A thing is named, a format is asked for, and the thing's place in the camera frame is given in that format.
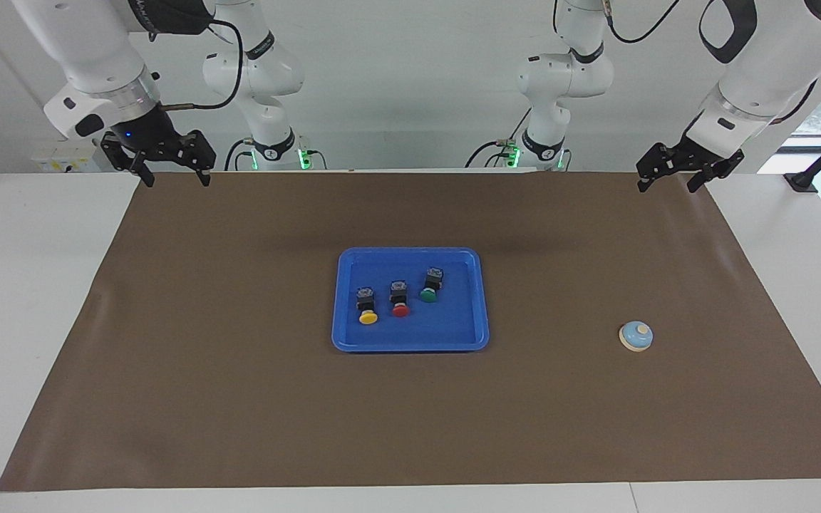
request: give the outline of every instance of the black clamp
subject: black clamp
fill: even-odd
[[[573,49],[570,49],[569,52],[572,54],[572,58],[579,61],[580,64],[591,64],[592,62],[597,61],[600,56],[604,55],[604,42],[600,42],[600,46],[597,46],[597,50],[591,52],[589,55],[581,55]]]
[[[260,56],[267,54],[268,50],[270,50],[272,46],[274,46],[274,34],[269,30],[268,35],[264,37],[262,42],[255,45],[255,48],[246,52],[245,56],[247,56],[249,61],[255,61],[255,59],[260,58]]]
[[[253,142],[252,145],[255,150],[258,150],[261,153],[262,157],[265,160],[270,160],[270,162],[277,162],[283,158],[284,153],[287,153],[288,150],[293,148],[294,143],[296,143],[296,134],[294,134],[294,130],[290,129],[290,135],[287,136],[284,142],[278,142],[273,146],[265,146],[260,142]]]
[[[636,170],[641,176],[639,191],[648,191],[657,179],[664,176],[681,171],[698,171],[686,185],[690,192],[696,192],[715,178],[730,176],[743,158],[743,150],[737,150],[730,158],[723,159],[686,136],[673,148],[658,142],[636,163]]]
[[[560,140],[560,142],[554,144],[553,146],[547,146],[531,139],[531,136],[528,135],[527,130],[525,130],[525,133],[522,134],[522,143],[525,144],[525,148],[527,148],[529,152],[534,153],[534,155],[537,155],[537,158],[542,162],[549,162],[550,160],[553,160],[554,157],[559,155],[560,150],[563,149],[563,143],[565,142],[566,138],[563,137],[563,140]]]
[[[148,168],[146,160],[176,162],[195,171],[203,186],[211,185],[211,169],[215,166],[216,154],[208,139],[205,139],[205,134],[199,130],[186,135],[177,134],[176,138],[162,140],[153,148],[137,150],[134,157],[126,155],[120,138],[108,131],[100,141],[100,148],[116,171],[131,172],[148,187],[154,186],[154,173]]]

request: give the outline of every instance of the white wall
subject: white wall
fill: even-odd
[[[644,32],[670,0],[616,1],[619,31]],[[616,82],[603,98],[571,100],[574,169],[632,169],[652,143],[675,143],[723,72],[698,41],[703,2],[684,2],[654,36],[606,47]],[[567,49],[553,35],[550,0],[266,0],[280,43],[302,59],[306,87],[283,98],[294,127],[332,167],[457,167],[489,139],[511,133],[527,101],[515,87],[522,59]],[[160,36],[133,43],[164,100],[218,101],[202,82],[202,59],[223,49],[214,36]],[[3,79],[13,68],[16,77]],[[64,83],[12,4],[0,0],[0,172],[28,172],[35,140],[55,140],[39,104]],[[821,81],[794,120],[746,147],[740,171],[755,172],[821,99]],[[235,108],[174,113],[180,131],[201,129],[219,158],[247,135]]]

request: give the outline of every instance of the green led light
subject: green led light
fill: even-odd
[[[557,169],[565,169],[566,171],[569,170],[569,165],[572,163],[572,152],[570,150],[563,150],[562,154],[559,156],[559,162],[557,162]]]
[[[518,148],[512,147],[512,156],[509,157],[508,166],[509,167],[518,167],[518,160],[522,158],[522,151]]]
[[[305,152],[302,148],[299,151],[299,165],[303,168],[303,170],[312,169],[312,159],[309,158],[309,154]]]

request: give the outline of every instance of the black cable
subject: black cable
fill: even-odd
[[[237,142],[234,142],[234,145],[230,147],[229,152],[227,152],[227,160],[224,162],[224,171],[230,171],[230,160],[234,158],[234,152],[237,148],[240,147],[241,144],[245,144],[245,139],[240,139]]]
[[[227,26],[229,29],[232,29],[234,33],[237,34],[237,45],[239,46],[239,68],[237,69],[237,83],[234,84],[234,90],[230,93],[230,96],[226,98],[226,100],[216,103],[214,105],[198,105],[195,103],[176,103],[173,105],[164,105],[164,111],[172,111],[172,110],[216,110],[216,108],[224,108],[227,105],[230,105],[230,102],[237,97],[239,93],[240,84],[242,83],[242,59],[245,56],[245,48],[242,45],[242,34],[240,33],[237,26],[230,23],[229,21],[225,21],[222,19],[215,19],[211,20],[210,22],[212,25],[221,25]]]
[[[237,158],[234,159],[234,171],[239,171],[239,158],[241,156],[251,157],[252,152],[241,152],[237,155]]]
[[[509,136],[509,139],[515,140],[515,134],[518,133],[518,129],[520,129],[522,127],[522,124],[525,124],[525,120],[527,119],[527,115],[530,114],[530,113],[531,113],[531,108],[528,108],[528,110],[525,111],[524,116],[522,116],[522,120],[518,121],[518,126],[516,126],[515,130],[512,131],[512,135]]]
[[[631,45],[632,43],[641,43],[646,38],[648,38],[648,36],[650,36],[652,33],[654,33],[655,30],[658,30],[658,27],[661,26],[662,23],[664,23],[664,20],[667,19],[667,16],[671,15],[673,10],[676,8],[677,4],[680,4],[680,0],[673,0],[673,3],[671,4],[670,7],[667,8],[667,11],[664,12],[664,15],[661,16],[661,19],[658,20],[658,23],[655,23],[649,29],[648,32],[643,33],[643,35],[640,36],[639,38],[626,39],[626,38],[623,38],[623,36],[620,36],[619,33],[616,32],[616,27],[613,27],[613,14],[610,14],[609,16],[606,17],[606,24],[610,26],[610,32],[613,33],[614,38],[619,39],[619,42],[626,43],[627,45]]]
[[[495,142],[495,140],[491,140],[491,142],[483,144],[483,146],[481,146],[480,148],[477,148],[477,150],[473,153],[473,155],[470,156],[470,159],[468,159],[468,162],[466,163],[465,167],[466,168],[470,167],[470,163],[473,162],[473,160],[475,158],[477,158],[477,155],[479,155],[483,150],[488,149],[489,146],[499,146],[499,145],[500,144],[498,142]]]
[[[569,165],[572,163],[572,150],[563,150],[563,156],[566,156],[566,153],[569,155],[569,160],[567,160],[566,169],[563,169],[563,172],[569,172]]]
[[[308,153],[309,155],[319,155],[319,156],[322,156],[322,165],[323,165],[323,166],[325,166],[325,169],[326,169],[326,170],[329,168],[329,161],[328,161],[328,160],[326,160],[326,158],[325,158],[325,153],[319,152],[319,150],[309,150],[309,151],[308,151],[308,152],[306,152],[306,153]]]
[[[493,165],[492,165],[493,167],[496,167],[496,166],[499,165],[499,160],[502,159],[502,157],[508,157],[508,156],[509,156],[508,153],[503,153],[503,152],[496,153],[496,155],[493,155],[489,159],[486,159],[486,165],[483,166],[483,167],[489,167],[490,162],[492,162],[492,159],[496,159],[496,162],[494,162]]]
[[[557,9],[559,9],[559,0],[553,0],[553,33],[559,36],[559,30],[557,30]]]
[[[768,123],[768,124],[769,125],[780,125],[781,123],[784,123],[786,120],[789,120],[792,116],[794,116],[794,114],[796,114],[800,110],[800,108],[802,106],[804,106],[804,103],[807,103],[807,100],[809,100],[809,96],[812,94],[812,90],[815,89],[815,84],[818,81],[819,81],[818,78],[815,79],[815,81],[812,81],[812,84],[810,84],[810,87],[807,89],[807,93],[804,94],[804,97],[802,97],[800,99],[797,106],[794,107],[788,114],[785,114],[782,117],[776,118],[776,119],[772,120],[772,123]]]

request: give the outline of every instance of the green button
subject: green button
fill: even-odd
[[[433,289],[421,290],[420,299],[423,299],[427,303],[435,303],[436,302],[436,291],[433,290]]]

